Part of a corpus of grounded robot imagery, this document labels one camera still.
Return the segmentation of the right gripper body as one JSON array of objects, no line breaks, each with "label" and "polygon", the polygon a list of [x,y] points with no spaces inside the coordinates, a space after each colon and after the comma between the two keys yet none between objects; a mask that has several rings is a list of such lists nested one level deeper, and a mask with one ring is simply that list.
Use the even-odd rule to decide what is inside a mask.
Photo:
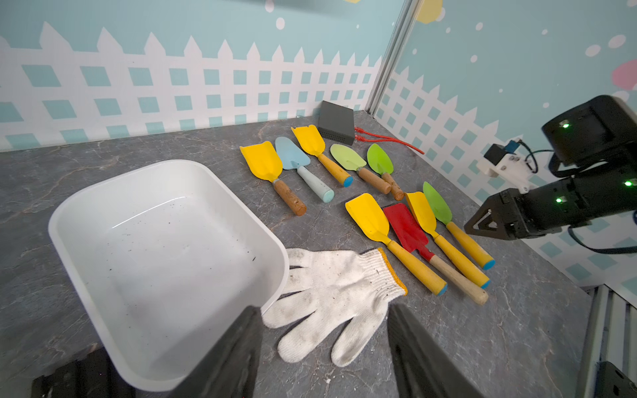
[{"label": "right gripper body", "polygon": [[522,195],[521,213],[538,233],[636,209],[636,167],[595,167]]}]

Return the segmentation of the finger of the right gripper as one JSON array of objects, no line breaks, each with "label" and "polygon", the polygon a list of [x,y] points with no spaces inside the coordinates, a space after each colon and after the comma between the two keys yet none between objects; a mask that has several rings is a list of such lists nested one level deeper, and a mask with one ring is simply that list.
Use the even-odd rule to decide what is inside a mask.
[{"label": "finger of the right gripper", "polygon": [[509,188],[486,199],[466,224],[468,235],[498,240],[517,240],[530,237],[529,226],[522,212],[517,188]]}]

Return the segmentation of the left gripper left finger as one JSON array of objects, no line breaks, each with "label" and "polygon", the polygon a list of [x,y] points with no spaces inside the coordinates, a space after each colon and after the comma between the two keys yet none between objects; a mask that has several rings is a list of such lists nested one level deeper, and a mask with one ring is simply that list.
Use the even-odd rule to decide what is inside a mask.
[{"label": "left gripper left finger", "polygon": [[246,307],[171,397],[252,397],[263,337],[261,311]]}]

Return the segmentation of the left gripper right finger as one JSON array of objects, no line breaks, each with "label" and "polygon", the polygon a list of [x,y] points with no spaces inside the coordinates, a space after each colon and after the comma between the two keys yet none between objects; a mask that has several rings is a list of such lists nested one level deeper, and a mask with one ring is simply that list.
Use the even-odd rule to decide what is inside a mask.
[{"label": "left gripper right finger", "polygon": [[482,396],[403,304],[389,305],[388,343],[399,396]]}]

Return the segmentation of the green trowel yellow handle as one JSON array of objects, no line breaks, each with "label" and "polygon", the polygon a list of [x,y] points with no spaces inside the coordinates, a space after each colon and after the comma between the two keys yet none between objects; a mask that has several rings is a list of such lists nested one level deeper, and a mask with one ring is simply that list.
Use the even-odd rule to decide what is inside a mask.
[{"label": "green trowel yellow handle", "polygon": [[470,255],[474,263],[483,270],[491,269],[496,264],[495,259],[453,222],[452,211],[441,194],[429,182],[423,183],[422,190],[436,219],[446,226],[446,229]]}]

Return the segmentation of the red shovel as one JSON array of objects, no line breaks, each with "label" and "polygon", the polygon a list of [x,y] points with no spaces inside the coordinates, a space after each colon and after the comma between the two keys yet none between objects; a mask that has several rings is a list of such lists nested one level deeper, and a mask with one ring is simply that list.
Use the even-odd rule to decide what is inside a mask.
[{"label": "red shovel", "polygon": [[463,293],[469,296],[478,305],[484,305],[489,295],[482,288],[470,282],[464,275],[449,265],[441,257],[427,248],[429,240],[417,223],[407,205],[398,203],[383,207],[383,213],[388,219],[401,245],[410,253],[415,250],[430,265],[433,265],[448,280],[454,283]]}]

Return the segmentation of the white plastic storage box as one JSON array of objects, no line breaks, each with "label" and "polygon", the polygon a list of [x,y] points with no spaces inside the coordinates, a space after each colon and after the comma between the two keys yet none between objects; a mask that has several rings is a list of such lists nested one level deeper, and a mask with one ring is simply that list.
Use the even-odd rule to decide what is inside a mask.
[{"label": "white plastic storage box", "polygon": [[87,187],[48,224],[115,369],[171,391],[290,270],[281,241],[206,166],[168,160]]}]

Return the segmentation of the green trowel wooden handle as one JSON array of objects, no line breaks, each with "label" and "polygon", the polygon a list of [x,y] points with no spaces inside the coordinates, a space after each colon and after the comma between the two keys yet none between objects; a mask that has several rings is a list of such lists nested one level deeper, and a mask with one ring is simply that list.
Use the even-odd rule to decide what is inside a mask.
[{"label": "green trowel wooden handle", "polygon": [[373,144],[368,149],[367,160],[371,169],[391,185],[391,194],[396,201],[400,202],[405,193],[391,176],[394,172],[394,167],[388,154],[378,144]]}]

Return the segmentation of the large yellow shovel yellow handle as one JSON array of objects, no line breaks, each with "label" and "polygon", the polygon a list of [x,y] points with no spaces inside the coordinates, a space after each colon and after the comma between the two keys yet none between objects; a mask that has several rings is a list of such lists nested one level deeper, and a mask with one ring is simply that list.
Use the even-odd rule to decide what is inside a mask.
[{"label": "large yellow shovel yellow handle", "polygon": [[441,296],[446,292],[447,283],[443,278],[389,237],[388,219],[371,194],[361,194],[346,202],[345,207],[363,234],[383,243],[431,293]]}]

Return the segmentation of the light green trowel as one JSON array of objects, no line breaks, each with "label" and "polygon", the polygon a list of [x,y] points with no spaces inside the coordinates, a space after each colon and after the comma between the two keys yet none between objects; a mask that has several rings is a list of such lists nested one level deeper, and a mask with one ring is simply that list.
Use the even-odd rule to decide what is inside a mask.
[{"label": "light green trowel", "polygon": [[382,194],[388,194],[391,191],[391,185],[367,169],[367,162],[350,147],[343,144],[332,144],[329,151],[343,168],[355,171],[361,179]]}]

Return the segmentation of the yellow shovel wooden handle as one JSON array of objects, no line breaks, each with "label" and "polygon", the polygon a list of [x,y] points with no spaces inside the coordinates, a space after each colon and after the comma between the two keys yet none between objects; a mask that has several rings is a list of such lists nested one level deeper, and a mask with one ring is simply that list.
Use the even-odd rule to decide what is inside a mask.
[{"label": "yellow shovel wooden handle", "polygon": [[271,182],[277,194],[297,216],[305,215],[306,205],[280,179],[283,164],[270,141],[240,147],[252,174],[261,180]]}]

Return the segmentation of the light blue trowel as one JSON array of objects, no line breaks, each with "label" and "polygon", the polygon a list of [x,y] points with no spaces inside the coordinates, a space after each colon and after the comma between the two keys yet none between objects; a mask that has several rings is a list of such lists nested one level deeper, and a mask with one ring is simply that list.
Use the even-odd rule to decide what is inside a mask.
[{"label": "light blue trowel", "polygon": [[295,170],[322,202],[329,203],[333,200],[334,191],[306,168],[310,165],[309,156],[291,139],[276,138],[275,151],[282,161],[283,169]]}]

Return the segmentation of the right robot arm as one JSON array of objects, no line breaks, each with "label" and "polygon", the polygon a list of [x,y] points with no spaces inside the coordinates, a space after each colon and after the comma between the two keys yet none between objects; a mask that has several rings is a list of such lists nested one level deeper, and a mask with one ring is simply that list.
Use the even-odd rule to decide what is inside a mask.
[{"label": "right robot arm", "polygon": [[499,240],[542,237],[593,220],[636,211],[636,114],[615,96],[597,96],[542,126],[551,144],[548,170],[554,182],[534,186],[535,152],[516,154],[522,139],[493,144],[478,163],[510,188],[489,196],[464,225],[469,235]]}]

